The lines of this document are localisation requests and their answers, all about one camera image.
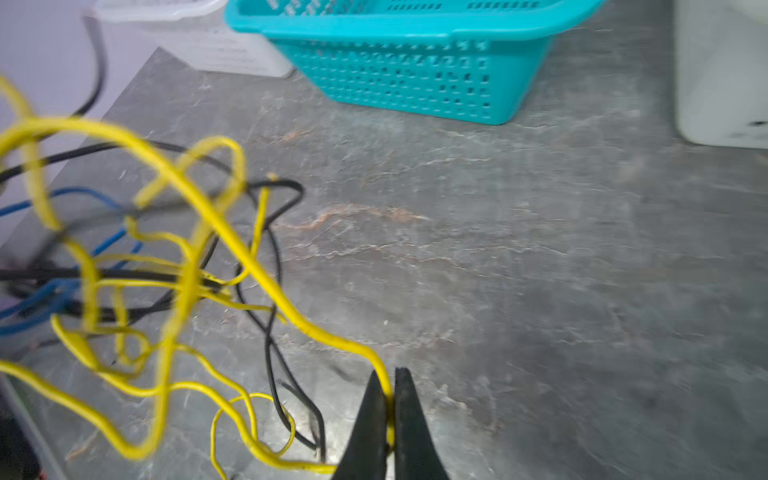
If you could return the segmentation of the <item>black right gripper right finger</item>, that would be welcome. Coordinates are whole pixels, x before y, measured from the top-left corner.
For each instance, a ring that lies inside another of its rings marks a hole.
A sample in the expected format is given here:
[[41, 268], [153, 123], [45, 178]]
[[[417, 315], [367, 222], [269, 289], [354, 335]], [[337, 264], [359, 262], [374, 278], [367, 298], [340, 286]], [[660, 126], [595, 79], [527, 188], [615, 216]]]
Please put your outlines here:
[[437, 454], [408, 368], [395, 371], [395, 478], [449, 480]]

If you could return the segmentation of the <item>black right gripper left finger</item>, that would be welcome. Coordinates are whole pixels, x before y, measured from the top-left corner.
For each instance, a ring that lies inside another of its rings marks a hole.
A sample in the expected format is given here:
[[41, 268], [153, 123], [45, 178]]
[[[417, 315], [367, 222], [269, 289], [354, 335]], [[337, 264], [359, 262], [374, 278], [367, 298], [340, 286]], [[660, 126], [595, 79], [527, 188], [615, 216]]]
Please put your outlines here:
[[344, 454], [333, 480], [384, 480], [387, 468], [387, 399], [371, 372]]

